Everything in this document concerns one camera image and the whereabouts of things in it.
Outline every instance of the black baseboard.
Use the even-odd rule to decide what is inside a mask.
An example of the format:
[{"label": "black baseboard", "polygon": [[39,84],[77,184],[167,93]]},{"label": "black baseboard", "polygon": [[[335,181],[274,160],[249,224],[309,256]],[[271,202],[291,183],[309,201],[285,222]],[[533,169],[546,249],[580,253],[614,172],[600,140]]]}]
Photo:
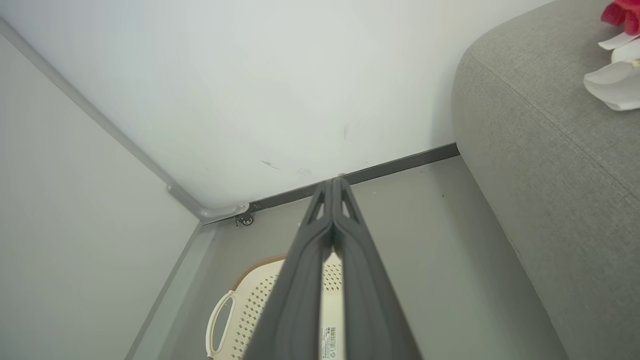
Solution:
[{"label": "black baseboard", "polygon": [[[458,155],[460,155],[460,152],[458,151],[456,143],[450,143],[449,145],[433,150],[420,152],[418,154],[409,155],[405,158],[352,172],[350,174],[343,175],[342,177],[346,179],[349,184],[353,185]],[[314,194],[316,186],[317,183],[252,202],[249,204],[249,212],[254,213],[256,211],[273,208],[274,206],[287,204],[288,202],[304,199],[305,197],[309,197]]]}]

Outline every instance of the red flower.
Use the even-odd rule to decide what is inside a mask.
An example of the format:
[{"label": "red flower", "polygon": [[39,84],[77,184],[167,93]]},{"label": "red flower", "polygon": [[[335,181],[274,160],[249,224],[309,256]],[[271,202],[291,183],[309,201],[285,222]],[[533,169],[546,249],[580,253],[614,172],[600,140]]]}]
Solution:
[{"label": "red flower", "polygon": [[640,35],[640,0],[615,0],[609,4],[600,20],[619,26],[625,23],[625,32]]}]

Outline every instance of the gray floor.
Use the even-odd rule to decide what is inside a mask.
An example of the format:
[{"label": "gray floor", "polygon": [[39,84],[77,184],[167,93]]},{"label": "gray floor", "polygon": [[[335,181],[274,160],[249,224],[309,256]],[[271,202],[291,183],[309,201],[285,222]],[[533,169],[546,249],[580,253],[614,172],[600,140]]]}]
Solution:
[{"label": "gray floor", "polygon": [[[460,157],[356,184],[353,192],[424,359],[566,359]],[[308,202],[260,211],[248,227],[221,225],[172,359],[204,358],[218,299],[251,264],[287,251]]]}]

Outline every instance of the caster wheel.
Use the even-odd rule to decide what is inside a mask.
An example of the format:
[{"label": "caster wheel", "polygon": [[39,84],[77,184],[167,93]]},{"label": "caster wheel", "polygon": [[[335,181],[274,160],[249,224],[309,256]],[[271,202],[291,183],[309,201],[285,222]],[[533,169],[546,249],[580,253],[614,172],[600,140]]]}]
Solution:
[{"label": "caster wheel", "polygon": [[253,224],[253,216],[249,216],[248,218],[242,219],[242,224],[245,226],[249,226]]}]

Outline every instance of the basket handle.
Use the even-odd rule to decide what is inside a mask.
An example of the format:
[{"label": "basket handle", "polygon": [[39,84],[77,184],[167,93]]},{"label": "basket handle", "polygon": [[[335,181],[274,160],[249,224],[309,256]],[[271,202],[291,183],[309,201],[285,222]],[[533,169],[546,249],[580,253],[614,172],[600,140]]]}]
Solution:
[{"label": "basket handle", "polygon": [[[231,323],[231,316],[234,314],[234,308],[236,307],[236,292],[233,290],[229,290],[218,303],[216,307],[214,307],[211,312],[211,317],[209,318],[209,323],[207,324],[207,335],[205,338],[205,346],[207,347],[207,356],[213,358],[215,355],[218,355],[220,350],[222,349],[222,344],[225,342],[225,338],[227,337],[227,330],[229,329],[229,324]],[[228,299],[231,299],[231,310],[229,311],[229,318],[227,319],[227,324],[225,325],[225,330],[222,333],[222,338],[220,339],[220,344],[218,348],[213,348],[213,330],[216,326],[216,320],[218,319],[218,315],[222,310],[222,306],[227,302]]]}]

